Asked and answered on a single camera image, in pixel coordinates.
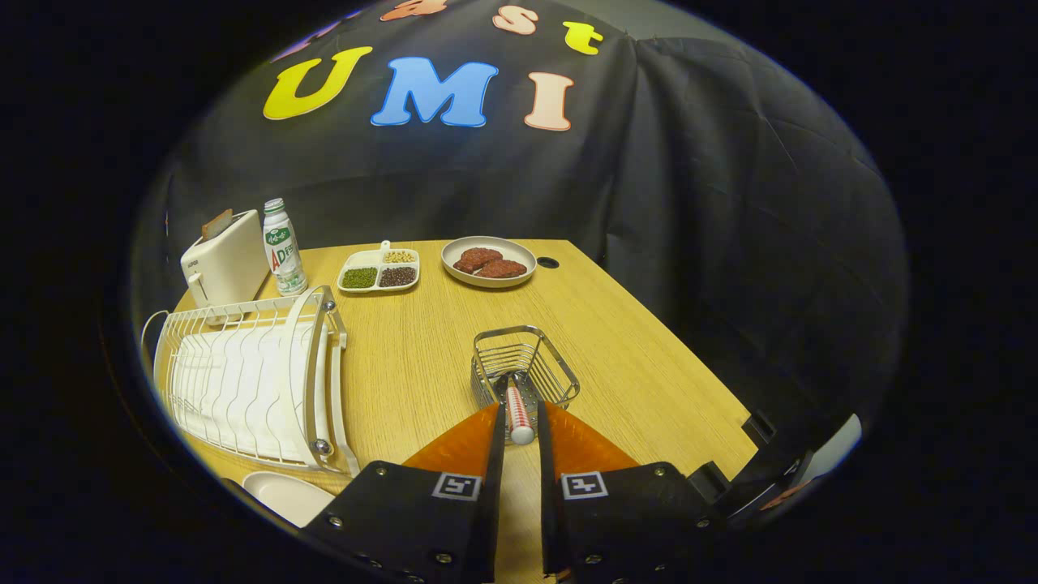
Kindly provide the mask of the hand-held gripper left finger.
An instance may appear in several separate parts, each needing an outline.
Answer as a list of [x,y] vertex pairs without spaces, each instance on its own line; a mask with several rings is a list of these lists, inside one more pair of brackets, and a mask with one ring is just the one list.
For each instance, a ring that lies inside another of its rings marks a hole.
[[302,540],[344,562],[349,583],[492,583],[506,429],[491,404],[403,463],[368,463]]

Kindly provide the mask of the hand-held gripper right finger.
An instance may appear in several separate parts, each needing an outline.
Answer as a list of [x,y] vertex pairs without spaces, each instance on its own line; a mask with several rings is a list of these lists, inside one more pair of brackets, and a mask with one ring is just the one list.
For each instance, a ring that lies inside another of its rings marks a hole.
[[730,483],[640,463],[556,404],[538,404],[543,571],[559,583],[682,583],[727,527]]

